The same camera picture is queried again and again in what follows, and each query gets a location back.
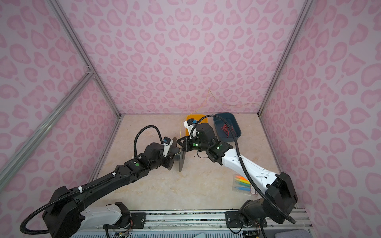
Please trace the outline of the yellow plastic tray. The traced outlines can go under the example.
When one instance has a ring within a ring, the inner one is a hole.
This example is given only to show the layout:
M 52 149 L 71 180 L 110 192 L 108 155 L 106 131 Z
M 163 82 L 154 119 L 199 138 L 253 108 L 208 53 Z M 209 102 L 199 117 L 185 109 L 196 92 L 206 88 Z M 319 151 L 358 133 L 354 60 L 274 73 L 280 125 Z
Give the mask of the yellow plastic tray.
M 196 122 L 198 122 L 203 117 L 204 115 L 202 114 L 192 114 L 187 116 L 186 121 L 184 122 L 184 127 L 186 128 L 186 136 L 190 136 L 191 138 L 197 136 L 198 129 L 195 129 L 192 135 L 191 130 L 196 125 Z

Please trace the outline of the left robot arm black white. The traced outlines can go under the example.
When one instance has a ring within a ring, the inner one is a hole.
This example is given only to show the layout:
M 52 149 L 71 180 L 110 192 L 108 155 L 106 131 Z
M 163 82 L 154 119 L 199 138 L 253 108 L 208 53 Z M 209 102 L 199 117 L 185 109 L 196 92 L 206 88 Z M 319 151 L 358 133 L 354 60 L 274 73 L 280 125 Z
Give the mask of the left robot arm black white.
M 181 149 L 175 144 L 153 142 L 143 153 L 99 179 L 72 189 L 58 188 L 43 213 L 49 234 L 53 238 L 69 238 L 79 230 L 96 226 L 107 230 L 131 228 L 133 217 L 122 202 L 98 208 L 90 208 L 90 205 L 147 176 L 154 169 L 164 167 L 170 170 L 181 156 Z

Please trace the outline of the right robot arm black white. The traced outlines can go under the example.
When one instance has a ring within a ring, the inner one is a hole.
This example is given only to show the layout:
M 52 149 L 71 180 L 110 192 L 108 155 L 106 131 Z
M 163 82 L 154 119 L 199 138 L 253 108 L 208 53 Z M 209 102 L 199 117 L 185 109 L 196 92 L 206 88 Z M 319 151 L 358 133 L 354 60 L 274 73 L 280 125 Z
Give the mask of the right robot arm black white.
M 247 159 L 232 145 L 220 141 L 208 123 L 190 119 L 184 122 L 184 127 L 189 134 L 178 142 L 184 152 L 205 152 L 211 162 L 229 168 L 247 179 L 260 195 L 257 200 L 247 200 L 238 210 L 238 219 L 244 227 L 250 227 L 262 218 L 270 218 L 278 224 L 285 221 L 296 223 L 290 213 L 298 202 L 298 197 L 288 174 L 276 174 Z

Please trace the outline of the dark grey cable spool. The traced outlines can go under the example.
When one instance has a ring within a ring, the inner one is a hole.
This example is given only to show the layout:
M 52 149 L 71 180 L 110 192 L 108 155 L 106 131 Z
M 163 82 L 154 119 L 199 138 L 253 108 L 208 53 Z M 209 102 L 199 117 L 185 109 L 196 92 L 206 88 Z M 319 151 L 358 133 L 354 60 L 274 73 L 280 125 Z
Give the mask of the dark grey cable spool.
M 180 147 L 171 147 L 168 153 L 169 166 L 168 170 L 171 170 L 174 163 L 178 163 L 179 172 L 183 170 L 186 153 Z

